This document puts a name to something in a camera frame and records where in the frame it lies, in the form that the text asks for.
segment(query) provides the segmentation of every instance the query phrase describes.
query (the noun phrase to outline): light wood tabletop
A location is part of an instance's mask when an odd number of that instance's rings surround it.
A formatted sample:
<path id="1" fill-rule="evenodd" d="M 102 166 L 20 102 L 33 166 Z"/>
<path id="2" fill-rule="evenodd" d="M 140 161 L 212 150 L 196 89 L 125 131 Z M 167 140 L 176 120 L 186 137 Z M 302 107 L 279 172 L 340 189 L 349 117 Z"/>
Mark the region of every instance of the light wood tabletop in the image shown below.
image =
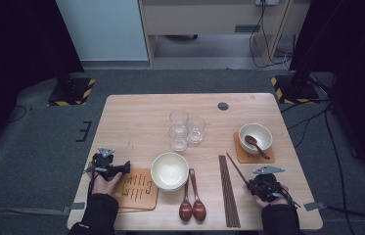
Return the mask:
<path id="1" fill-rule="evenodd" d="M 219 103 L 226 103 L 228 110 L 218 109 Z M 198 222 L 192 217 L 188 222 L 182 221 L 178 211 L 184 199 L 184 188 L 175 192 L 160 190 L 154 210 L 120 213 L 114 224 L 117 231 L 262 230 L 261 208 L 228 159 L 241 228 L 226 226 L 218 160 L 218 155 L 228 153 L 246 179 L 255 178 L 252 171 L 264 164 L 240 164 L 233 138 L 235 132 L 250 122 L 266 126 L 273 135 L 272 150 L 276 161 L 270 165 L 286 170 L 275 175 L 279 182 L 289 187 L 293 199 L 301 205 L 297 210 L 300 228 L 317 230 L 322 227 L 319 211 L 306 211 L 303 206 L 313 202 L 313 196 L 277 102 L 269 93 L 112 95 L 104 107 L 88 153 L 88 162 L 98 153 L 98 147 L 114 148 L 114 165 L 131 161 L 132 168 L 150 168 L 157 156 L 173 152 L 167 130 L 170 126 L 169 114 L 174 110 L 184 110 L 190 117 L 198 116 L 206 122 L 204 141 L 200 144 L 189 143 L 188 148 L 179 153 L 195 170 L 198 193 L 206 206 L 206 219 Z M 83 164 L 83 168 L 87 166 L 87 163 L 78 164 Z M 86 202 L 88 183 L 89 177 L 83 174 L 75 203 Z M 193 204 L 192 184 L 189 195 Z M 68 228 L 80 221 L 83 213 L 84 210 L 72 210 Z"/>

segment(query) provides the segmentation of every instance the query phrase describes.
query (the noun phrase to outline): white bowl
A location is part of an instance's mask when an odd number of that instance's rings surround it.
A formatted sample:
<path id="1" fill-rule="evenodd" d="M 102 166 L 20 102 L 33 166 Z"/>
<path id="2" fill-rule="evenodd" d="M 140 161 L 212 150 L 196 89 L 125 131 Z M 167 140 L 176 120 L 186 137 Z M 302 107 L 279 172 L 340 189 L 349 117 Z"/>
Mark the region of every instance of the white bowl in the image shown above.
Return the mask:
<path id="1" fill-rule="evenodd" d="M 155 184 L 164 191 L 174 191 L 185 185 L 189 167 L 185 159 L 175 153 L 159 155 L 151 167 L 151 175 Z"/>
<path id="2" fill-rule="evenodd" d="M 258 154 L 258 150 L 254 145 L 246 142 L 245 138 L 247 135 L 251 135 L 255 138 L 258 147 L 260 147 L 262 151 L 270 148 L 271 144 L 273 143 L 273 136 L 267 127 L 258 123 L 245 124 L 240 129 L 239 137 L 241 147 L 249 154 L 256 155 Z"/>

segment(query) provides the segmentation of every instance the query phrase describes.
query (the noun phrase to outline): white wall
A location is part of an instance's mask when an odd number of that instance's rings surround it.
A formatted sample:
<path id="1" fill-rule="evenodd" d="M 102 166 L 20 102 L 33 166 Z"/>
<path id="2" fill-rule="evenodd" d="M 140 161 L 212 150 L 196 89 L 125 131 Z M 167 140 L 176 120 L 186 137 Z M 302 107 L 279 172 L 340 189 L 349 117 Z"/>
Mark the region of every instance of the white wall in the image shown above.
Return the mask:
<path id="1" fill-rule="evenodd" d="M 148 61 L 137 0 L 56 0 L 81 61 Z"/>

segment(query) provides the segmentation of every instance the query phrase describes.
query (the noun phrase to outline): power outlet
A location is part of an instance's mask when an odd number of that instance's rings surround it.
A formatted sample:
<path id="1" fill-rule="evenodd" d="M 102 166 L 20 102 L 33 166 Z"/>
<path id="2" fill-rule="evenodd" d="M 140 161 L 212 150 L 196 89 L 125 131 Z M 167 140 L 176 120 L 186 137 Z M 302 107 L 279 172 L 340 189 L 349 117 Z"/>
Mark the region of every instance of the power outlet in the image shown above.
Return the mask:
<path id="1" fill-rule="evenodd" d="M 255 5 L 261 6 L 264 2 L 266 6 L 276 6 L 279 5 L 279 0 L 255 0 Z"/>

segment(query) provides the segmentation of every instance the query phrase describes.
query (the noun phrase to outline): hazard tape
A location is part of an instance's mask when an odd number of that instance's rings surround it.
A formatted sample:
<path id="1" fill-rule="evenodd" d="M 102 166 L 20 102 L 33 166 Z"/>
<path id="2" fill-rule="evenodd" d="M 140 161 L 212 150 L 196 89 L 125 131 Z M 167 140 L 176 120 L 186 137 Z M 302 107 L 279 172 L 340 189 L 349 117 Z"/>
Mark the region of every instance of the hazard tape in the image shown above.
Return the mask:
<path id="1" fill-rule="evenodd" d="M 279 100 L 280 104 L 317 104 L 319 100 L 313 99 L 286 99 L 283 96 L 283 92 L 280 89 L 279 83 L 277 82 L 276 77 L 271 77 L 271 84 L 274 87 L 274 91 L 276 92 L 277 99 Z"/>
<path id="2" fill-rule="evenodd" d="M 49 106 L 69 106 L 69 105 L 83 105 L 87 101 L 88 97 L 90 96 L 91 90 L 93 89 L 93 85 L 96 82 L 96 79 L 90 79 L 88 81 L 88 85 L 84 93 L 82 94 L 82 98 L 80 100 L 75 101 L 54 101 L 48 102 Z"/>

